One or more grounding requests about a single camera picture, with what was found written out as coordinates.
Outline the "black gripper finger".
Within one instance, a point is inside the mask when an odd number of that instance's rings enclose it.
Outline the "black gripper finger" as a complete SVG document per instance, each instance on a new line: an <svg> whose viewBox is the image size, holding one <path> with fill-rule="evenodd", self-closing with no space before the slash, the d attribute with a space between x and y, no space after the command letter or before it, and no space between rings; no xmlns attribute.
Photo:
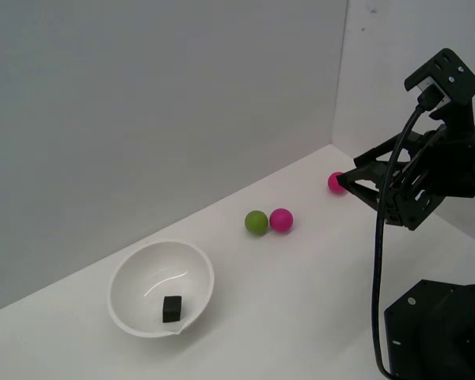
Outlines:
<svg viewBox="0 0 475 380"><path fill-rule="evenodd" d="M356 157L353 162L356 167L363 166L369 162L376 161L379 157L391 153L393 148L395 147L397 141L399 140L400 136L395 135L394 137L387 139L385 142L377 145L366 151L365 153Z"/></svg>
<svg viewBox="0 0 475 380"><path fill-rule="evenodd" d="M336 176L337 184L356 196L372 209L378 209L382 182L386 178L386 165L364 165ZM373 188L361 184L370 181Z"/></svg>

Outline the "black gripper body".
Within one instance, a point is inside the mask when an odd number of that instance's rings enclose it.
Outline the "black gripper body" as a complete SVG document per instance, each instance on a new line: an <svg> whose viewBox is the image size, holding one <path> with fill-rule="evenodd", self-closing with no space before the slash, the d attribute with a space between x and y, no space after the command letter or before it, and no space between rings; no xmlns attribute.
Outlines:
<svg viewBox="0 0 475 380"><path fill-rule="evenodd" d="M386 198L385 222L415 230L447 198L475 196L475 127L457 133L442 125L398 162Z"/></svg>

